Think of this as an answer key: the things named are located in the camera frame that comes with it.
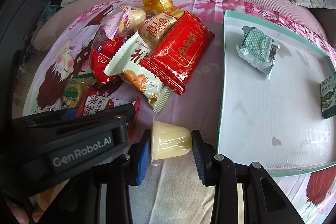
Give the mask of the person's hand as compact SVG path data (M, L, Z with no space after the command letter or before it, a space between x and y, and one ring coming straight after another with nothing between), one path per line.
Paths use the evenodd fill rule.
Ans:
M67 182L68 180L34 195L33 200L36 202L36 204L33 205L32 212L24 210L21 206L9 200L8 198L5 199L5 202L18 223L38 223L42 215L45 213L60 191L65 187Z

